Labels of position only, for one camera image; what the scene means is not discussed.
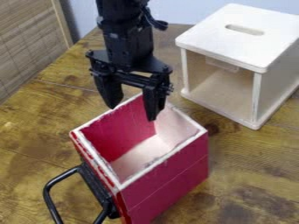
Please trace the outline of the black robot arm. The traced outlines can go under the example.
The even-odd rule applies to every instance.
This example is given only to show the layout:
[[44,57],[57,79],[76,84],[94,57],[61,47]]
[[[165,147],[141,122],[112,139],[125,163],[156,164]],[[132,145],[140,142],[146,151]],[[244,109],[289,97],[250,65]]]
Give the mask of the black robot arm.
[[149,0],[96,0],[97,27],[105,48],[86,52],[90,75],[109,108],[121,102],[122,85],[142,90],[144,111],[154,120],[173,91],[172,68],[154,56],[153,30],[164,31],[168,23],[153,19]]

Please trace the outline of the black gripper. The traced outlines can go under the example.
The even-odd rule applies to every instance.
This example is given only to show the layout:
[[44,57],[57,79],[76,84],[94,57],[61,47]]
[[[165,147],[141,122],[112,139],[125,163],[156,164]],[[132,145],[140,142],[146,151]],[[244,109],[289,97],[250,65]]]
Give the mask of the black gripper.
[[164,109],[165,98],[173,91],[169,82],[172,69],[154,56],[152,28],[165,31],[164,21],[109,23],[98,22],[105,43],[104,50],[88,51],[97,91],[113,109],[124,98],[121,85],[142,88],[144,111],[153,121]]

